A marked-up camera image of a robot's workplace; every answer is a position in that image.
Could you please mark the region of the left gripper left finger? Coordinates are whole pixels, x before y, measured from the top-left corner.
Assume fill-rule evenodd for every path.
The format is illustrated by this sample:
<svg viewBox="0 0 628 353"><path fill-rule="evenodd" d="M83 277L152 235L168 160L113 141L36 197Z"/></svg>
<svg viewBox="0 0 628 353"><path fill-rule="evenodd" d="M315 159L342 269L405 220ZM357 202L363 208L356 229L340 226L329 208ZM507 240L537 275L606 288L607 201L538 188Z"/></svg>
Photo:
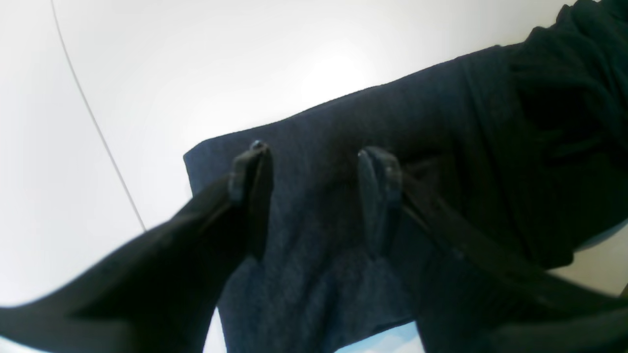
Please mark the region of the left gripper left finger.
<svg viewBox="0 0 628 353"><path fill-rule="evenodd" d="M1 335L50 353L201 353L229 277L260 261L273 192L269 146L157 226L42 299L1 309Z"/></svg>

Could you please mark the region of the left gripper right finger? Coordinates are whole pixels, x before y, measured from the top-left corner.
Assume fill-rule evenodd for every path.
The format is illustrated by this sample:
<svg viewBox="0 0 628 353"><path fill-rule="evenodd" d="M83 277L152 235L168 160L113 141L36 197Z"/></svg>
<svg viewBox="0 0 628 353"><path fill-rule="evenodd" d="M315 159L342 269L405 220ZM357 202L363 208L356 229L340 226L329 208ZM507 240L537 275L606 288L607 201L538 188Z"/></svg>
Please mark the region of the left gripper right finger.
<svg viewBox="0 0 628 353"><path fill-rule="evenodd" d="M427 353L625 353L627 300L558 279L478 232L377 147L358 154L366 239L404 284Z"/></svg>

